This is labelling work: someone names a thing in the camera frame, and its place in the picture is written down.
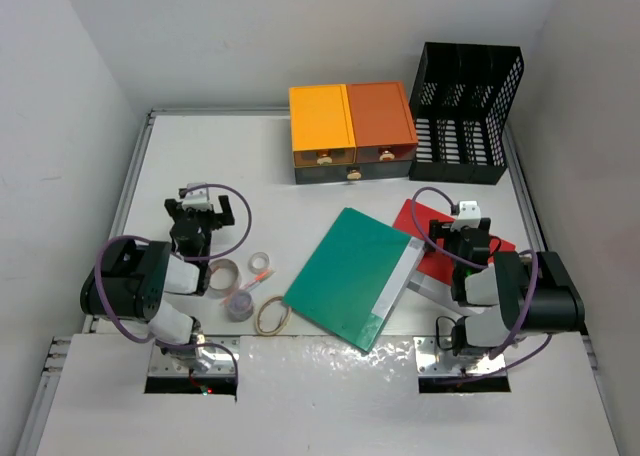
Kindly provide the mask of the red clip file folder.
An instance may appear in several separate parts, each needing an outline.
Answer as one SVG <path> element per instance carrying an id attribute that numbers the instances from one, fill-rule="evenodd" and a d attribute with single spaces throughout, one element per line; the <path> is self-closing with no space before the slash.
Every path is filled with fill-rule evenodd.
<path id="1" fill-rule="evenodd" d="M 422 205 L 421 203 L 416 204 L 416 216 L 418 222 L 425 230 L 428 229 L 429 221 L 431 219 L 447 222 L 452 222 L 454 220 L 452 216 L 436 211 L 435 209 Z M 408 233 L 419 240 L 424 240 L 424 237 L 419 232 L 413 221 L 410 199 L 407 199 L 402 205 L 401 210 L 393 223 L 393 227 Z M 426 248 L 428 251 L 425 252 L 425 256 L 417 267 L 417 271 L 424 276 L 428 276 L 446 286 L 450 286 L 452 282 L 453 261 L 440 252 L 432 251 L 429 245 L 426 245 Z M 511 241 L 500 239 L 497 236 L 494 236 L 490 243 L 491 252 L 495 252 L 496 250 L 500 252 L 507 252 L 514 251 L 515 249 L 516 246 Z"/>

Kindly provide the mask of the small clear tape roll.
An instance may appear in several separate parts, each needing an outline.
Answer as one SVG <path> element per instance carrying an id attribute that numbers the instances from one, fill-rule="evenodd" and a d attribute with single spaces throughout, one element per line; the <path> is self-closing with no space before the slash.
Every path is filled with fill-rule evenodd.
<path id="1" fill-rule="evenodd" d="M 270 258 L 265 252 L 256 252 L 248 261 L 248 269 L 251 273 L 259 275 L 270 268 Z"/>

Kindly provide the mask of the green clip file folder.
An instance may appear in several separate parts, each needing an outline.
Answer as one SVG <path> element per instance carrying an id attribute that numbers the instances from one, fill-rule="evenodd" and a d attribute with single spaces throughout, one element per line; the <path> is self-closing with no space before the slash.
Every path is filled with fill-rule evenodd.
<path id="1" fill-rule="evenodd" d="M 296 314 L 368 353 L 424 254 L 422 240 L 345 208 L 283 302 Z"/>

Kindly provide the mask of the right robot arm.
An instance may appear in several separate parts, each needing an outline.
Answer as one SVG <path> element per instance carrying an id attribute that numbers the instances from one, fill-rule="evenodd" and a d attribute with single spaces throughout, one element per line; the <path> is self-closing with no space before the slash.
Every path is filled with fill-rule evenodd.
<path id="1" fill-rule="evenodd" d="M 429 238 L 453 255 L 451 296 L 479 308 L 459 318 L 442 350 L 456 357 L 497 357 L 530 335 L 585 330 L 585 306 L 560 256 L 551 251 L 492 251 L 490 220 L 475 227 L 429 222 Z"/>

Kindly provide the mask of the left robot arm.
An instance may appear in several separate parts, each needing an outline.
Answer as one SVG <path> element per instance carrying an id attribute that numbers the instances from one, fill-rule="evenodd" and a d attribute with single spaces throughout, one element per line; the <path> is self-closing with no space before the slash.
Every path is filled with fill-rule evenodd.
<path id="1" fill-rule="evenodd" d="M 205 190 L 167 199 L 164 206 L 173 220 L 169 242 L 137 243 L 129 237 L 111 243 L 102 253 L 102 282 L 97 283 L 91 271 L 82 286 L 82 311 L 109 317 L 99 296 L 102 287 L 118 320 L 148 324 L 156 339 L 171 345 L 161 352 L 178 364 L 200 373 L 210 369 L 218 351 L 203 346 L 200 322 L 165 302 L 163 294 L 202 296 L 209 288 L 212 268 L 202 258 L 210 254 L 212 233 L 235 224 L 229 198 L 222 195 L 218 202 L 220 211 Z"/>

